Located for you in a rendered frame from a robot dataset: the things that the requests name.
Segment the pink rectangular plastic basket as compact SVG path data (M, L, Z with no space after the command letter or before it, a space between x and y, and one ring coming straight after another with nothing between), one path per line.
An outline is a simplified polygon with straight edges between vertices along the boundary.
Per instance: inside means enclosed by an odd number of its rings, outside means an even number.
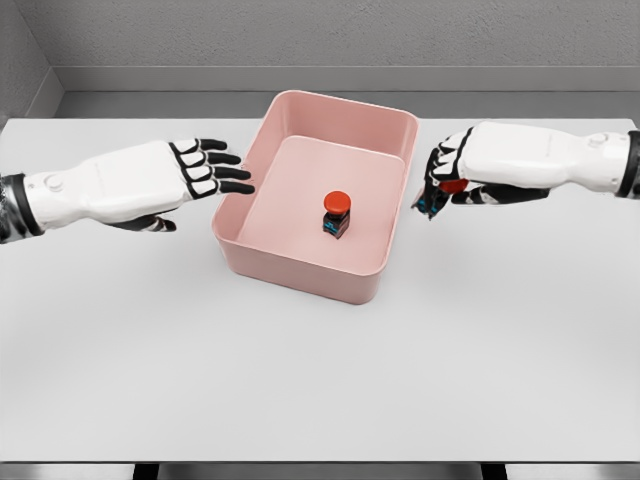
M212 220L228 267L244 276L363 304L391 251L419 121L411 113L304 91L272 101L246 153L252 195L228 195ZM324 197L351 198L340 239Z

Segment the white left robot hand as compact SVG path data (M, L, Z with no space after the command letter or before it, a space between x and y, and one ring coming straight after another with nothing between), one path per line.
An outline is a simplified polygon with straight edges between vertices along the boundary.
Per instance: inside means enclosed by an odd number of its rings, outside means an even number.
M224 141L152 141L90 159L97 184L85 199L88 217L135 232L174 232L163 217L182 205L214 195L251 195L251 173Z

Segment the red-button industrial switch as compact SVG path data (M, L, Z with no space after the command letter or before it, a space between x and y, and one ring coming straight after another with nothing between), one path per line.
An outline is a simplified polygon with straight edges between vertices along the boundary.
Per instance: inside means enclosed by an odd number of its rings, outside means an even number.
M331 191L324 197L323 206L323 231L340 239L350 224L350 196L343 191Z
M413 207L420 213L433 219L447 204L452 195L466 189L468 181L465 179L443 181L434 184L430 179L425 180L422 192L414 201Z

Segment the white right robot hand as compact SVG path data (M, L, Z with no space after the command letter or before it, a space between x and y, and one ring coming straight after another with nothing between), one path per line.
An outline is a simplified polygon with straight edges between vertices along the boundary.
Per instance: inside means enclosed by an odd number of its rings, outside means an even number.
M433 148L424 186L426 179L434 184L467 180L466 189L452 195L447 204L507 205L542 200L552 189L569 182L568 147L573 140L558 130L484 121L450 135Z

